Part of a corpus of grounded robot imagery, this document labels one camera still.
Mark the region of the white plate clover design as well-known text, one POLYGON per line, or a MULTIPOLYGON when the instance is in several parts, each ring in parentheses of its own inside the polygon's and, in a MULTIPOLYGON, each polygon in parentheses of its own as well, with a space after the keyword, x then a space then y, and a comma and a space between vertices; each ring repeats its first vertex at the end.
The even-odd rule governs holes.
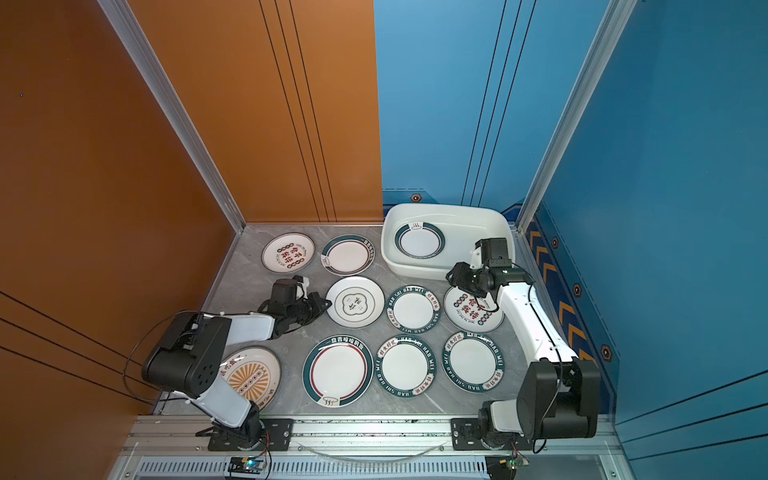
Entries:
POLYGON ((326 294, 331 302, 329 317, 347 328, 362 328, 374 323, 383 313, 385 297, 382 288, 363 276, 351 276, 334 283, 326 294))

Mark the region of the small green rimmed plate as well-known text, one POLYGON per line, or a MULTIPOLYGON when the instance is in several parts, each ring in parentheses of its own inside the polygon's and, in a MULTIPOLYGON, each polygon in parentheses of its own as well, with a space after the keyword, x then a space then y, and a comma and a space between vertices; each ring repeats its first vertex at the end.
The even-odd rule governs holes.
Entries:
POLYGON ((321 252, 321 264, 330 273, 354 276, 364 272, 375 259, 375 247, 366 237, 345 234, 331 239, 321 252))

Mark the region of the plate with red coin pattern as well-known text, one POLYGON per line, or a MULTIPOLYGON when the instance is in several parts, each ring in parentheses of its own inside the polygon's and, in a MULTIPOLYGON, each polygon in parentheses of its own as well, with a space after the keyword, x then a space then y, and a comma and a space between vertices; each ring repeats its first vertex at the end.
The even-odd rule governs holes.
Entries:
POLYGON ((315 242, 306 234, 289 232, 270 240, 261 254, 263 266, 273 273, 297 272, 309 265, 316 252, 315 242))

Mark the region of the green red rimmed plate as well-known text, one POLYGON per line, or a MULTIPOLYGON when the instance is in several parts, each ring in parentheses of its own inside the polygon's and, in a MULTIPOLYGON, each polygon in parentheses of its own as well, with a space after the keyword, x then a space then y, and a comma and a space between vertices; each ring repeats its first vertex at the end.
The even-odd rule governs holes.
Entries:
POLYGON ((413 222, 400 227, 394 237, 396 248, 413 259, 431 259, 438 256, 446 245, 440 228, 428 222, 413 222))

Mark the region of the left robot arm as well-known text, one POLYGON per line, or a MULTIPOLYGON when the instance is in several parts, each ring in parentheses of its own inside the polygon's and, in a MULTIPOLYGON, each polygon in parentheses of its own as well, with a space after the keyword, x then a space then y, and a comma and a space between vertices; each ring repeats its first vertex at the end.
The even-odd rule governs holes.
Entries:
POLYGON ((272 340, 293 325, 313 322, 331 306, 330 300, 312 292, 288 305, 266 301, 256 312, 179 312, 145 360, 142 378, 181 395, 211 418, 212 426, 198 433, 211 438, 210 450, 256 449, 265 437, 260 407, 220 374, 225 350, 246 341, 272 340))

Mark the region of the white plastic bin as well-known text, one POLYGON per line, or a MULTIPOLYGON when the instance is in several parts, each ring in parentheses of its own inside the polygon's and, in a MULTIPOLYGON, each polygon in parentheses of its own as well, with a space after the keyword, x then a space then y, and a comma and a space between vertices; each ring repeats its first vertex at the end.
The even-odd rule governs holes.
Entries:
POLYGON ((400 204, 386 215, 381 233, 381 254, 389 269, 400 276, 438 280, 457 262, 471 263, 475 243, 480 239, 503 237, 508 241, 512 261, 515 242, 507 220, 490 209, 441 204, 400 204), (395 234, 405 224, 428 222, 440 228, 446 238, 443 251, 431 259, 413 259, 395 246, 395 234))

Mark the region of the coin pattern plate right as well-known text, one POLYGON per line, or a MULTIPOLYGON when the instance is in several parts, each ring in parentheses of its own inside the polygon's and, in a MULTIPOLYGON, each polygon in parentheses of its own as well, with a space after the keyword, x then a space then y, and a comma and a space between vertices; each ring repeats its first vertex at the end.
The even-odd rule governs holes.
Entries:
POLYGON ((444 295, 443 306, 448 319, 462 330, 488 333, 497 329, 504 320, 500 310, 492 310, 485 299, 476 299, 457 287, 444 295))

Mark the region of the large green red plate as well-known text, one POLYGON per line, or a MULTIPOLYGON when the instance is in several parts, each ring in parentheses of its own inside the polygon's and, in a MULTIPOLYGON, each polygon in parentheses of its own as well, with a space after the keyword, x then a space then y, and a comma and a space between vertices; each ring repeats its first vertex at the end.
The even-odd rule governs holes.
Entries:
POLYGON ((365 394, 372 382, 373 367, 371 350, 362 340, 334 335, 309 352, 303 365, 303 387, 321 407, 346 407, 365 394))

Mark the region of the green lettered plate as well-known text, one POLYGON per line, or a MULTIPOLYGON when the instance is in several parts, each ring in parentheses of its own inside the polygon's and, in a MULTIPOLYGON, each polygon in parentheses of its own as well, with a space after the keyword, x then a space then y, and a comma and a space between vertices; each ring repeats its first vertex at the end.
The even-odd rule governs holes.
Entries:
POLYGON ((468 331, 458 331, 445 341, 441 359, 449 380, 470 393, 495 389, 506 369, 496 343, 486 335, 468 331))
POLYGON ((386 314, 390 323, 407 334, 422 334, 439 321, 442 308, 437 296, 419 285, 406 285, 388 298, 386 314))
POLYGON ((422 339, 396 335, 384 341, 374 356, 374 377, 384 390, 398 398, 424 394, 435 382, 436 356, 422 339))

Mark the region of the orange sunburst plate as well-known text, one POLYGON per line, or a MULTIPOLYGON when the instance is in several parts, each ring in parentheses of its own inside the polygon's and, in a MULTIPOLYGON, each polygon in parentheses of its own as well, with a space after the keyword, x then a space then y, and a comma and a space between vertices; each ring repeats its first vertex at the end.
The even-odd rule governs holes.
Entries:
POLYGON ((278 392, 282 369, 271 350, 249 347, 225 358, 219 373, 240 396, 263 410, 278 392))

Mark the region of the left circuit board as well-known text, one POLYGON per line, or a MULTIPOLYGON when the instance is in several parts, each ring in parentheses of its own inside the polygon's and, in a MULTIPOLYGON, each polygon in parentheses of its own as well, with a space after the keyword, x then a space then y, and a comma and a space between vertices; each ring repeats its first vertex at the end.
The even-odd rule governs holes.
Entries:
POLYGON ((229 459, 225 477, 227 479, 266 479, 268 461, 263 457, 233 456, 229 459))

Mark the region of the circuit board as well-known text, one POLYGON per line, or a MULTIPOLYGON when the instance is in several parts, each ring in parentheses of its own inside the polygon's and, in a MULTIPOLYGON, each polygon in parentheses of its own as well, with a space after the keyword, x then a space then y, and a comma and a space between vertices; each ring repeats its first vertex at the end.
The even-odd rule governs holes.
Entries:
POLYGON ((503 458, 499 461, 499 465, 503 466, 513 479, 517 472, 530 465, 530 460, 521 452, 515 451, 510 456, 503 458))
POLYGON ((268 461, 263 457, 233 456, 229 459, 225 477, 227 479, 266 479, 268 461))

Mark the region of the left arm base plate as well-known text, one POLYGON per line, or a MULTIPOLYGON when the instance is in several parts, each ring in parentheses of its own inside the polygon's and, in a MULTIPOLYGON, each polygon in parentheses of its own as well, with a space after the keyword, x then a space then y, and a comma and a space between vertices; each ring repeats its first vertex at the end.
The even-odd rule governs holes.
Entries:
POLYGON ((293 434, 294 420, 289 418, 261 419, 255 433, 245 434, 214 425, 207 449, 213 452, 285 452, 293 434))

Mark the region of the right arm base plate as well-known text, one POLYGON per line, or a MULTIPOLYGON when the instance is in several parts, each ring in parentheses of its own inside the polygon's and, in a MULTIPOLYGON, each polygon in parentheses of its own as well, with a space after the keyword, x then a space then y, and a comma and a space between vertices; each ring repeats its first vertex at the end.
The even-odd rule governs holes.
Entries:
POLYGON ((531 442, 522 434, 499 432, 489 420, 453 418, 450 420, 452 446, 455 451, 494 450, 531 451, 531 442))

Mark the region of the aluminium front rail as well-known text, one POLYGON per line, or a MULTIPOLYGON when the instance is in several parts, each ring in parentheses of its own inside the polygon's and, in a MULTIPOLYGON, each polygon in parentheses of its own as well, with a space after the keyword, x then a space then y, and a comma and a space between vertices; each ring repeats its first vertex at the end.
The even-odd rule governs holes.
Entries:
POLYGON ((518 451, 529 460, 513 479, 631 479, 612 425, 595 436, 548 440, 531 451, 455 451, 454 415, 269 415, 294 420, 285 452, 213 452, 201 416, 140 416, 121 448, 112 479, 227 479, 233 456, 263 457, 266 479, 511 479, 499 461, 518 451))

